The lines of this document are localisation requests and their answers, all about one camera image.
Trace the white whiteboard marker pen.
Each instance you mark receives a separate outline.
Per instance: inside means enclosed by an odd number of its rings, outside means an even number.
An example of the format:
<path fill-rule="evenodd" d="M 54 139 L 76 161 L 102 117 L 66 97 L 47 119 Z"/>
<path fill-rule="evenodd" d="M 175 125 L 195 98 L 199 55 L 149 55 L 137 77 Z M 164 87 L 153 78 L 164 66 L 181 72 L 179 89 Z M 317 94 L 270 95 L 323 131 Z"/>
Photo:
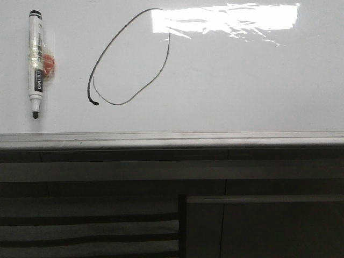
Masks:
<path fill-rule="evenodd" d="M 28 28 L 28 97 L 32 116 L 37 119 L 42 103 L 44 82 L 54 74 L 55 58 L 44 45 L 40 11 L 30 11 Z"/>

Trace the grey cabinet panel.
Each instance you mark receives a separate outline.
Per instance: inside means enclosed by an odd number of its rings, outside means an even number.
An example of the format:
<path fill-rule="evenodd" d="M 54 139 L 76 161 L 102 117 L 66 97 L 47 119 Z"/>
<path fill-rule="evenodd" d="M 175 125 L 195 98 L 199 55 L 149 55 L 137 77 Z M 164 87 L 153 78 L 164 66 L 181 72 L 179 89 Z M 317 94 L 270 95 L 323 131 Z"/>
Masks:
<path fill-rule="evenodd" d="M 343 195 L 189 196 L 187 257 L 343 257 Z"/>

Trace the white whiteboard with aluminium frame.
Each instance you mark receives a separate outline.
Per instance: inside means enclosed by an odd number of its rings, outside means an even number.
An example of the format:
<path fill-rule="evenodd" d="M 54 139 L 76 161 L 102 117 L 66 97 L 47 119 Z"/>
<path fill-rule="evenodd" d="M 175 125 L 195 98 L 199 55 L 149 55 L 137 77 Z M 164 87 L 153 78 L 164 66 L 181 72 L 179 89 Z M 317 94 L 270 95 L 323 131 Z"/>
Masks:
<path fill-rule="evenodd" d="M 343 1 L 1 1 L 3 151 L 341 145 Z"/>

